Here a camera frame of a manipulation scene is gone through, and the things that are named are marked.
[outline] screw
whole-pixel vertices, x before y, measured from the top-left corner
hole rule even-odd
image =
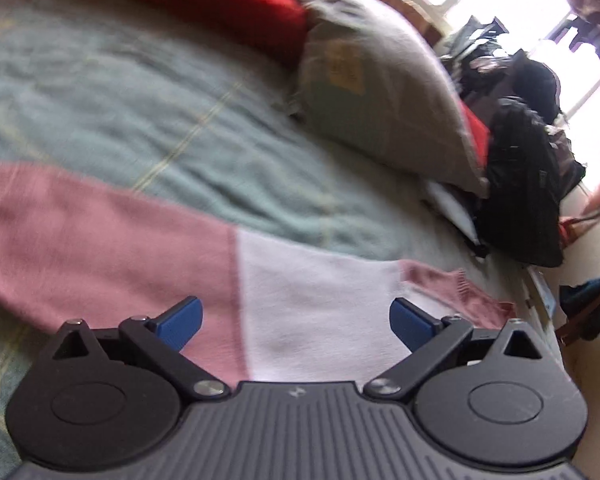
[[[193,385],[193,391],[203,397],[217,397],[224,394],[226,386],[220,381],[198,381]]]
[[[383,397],[396,394],[401,390],[398,384],[385,377],[378,377],[371,381],[367,386],[373,393]]]

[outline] grey pillow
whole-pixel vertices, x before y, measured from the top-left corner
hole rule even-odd
[[[312,28],[299,97],[318,134],[486,195],[459,98],[429,45],[379,0],[299,0]]]

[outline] dark blue cloth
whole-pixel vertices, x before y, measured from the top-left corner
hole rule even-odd
[[[569,319],[600,296],[600,278],[577,286],[560,286],[560,306]],[[581,338],[591,341],[600,334],[600,304],[587,316]]]

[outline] ribbed surface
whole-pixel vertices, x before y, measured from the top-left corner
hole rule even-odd
[[[27,465],[14,480],[76,478]],[[431,449],[396,404],[369,402],[353,384],[256,384],[199,404],[152,456],[85,480],[470,480],[471,470]],[[563,465],[520,478],[576,480]]]

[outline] white fabric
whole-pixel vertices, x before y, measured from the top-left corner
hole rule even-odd
[[[244,353],[255,381],[376,377],[410,353],[389,327],[397,296],[449,309],[404,286],[399,262],[334,254],[244,229],[237,235]]]

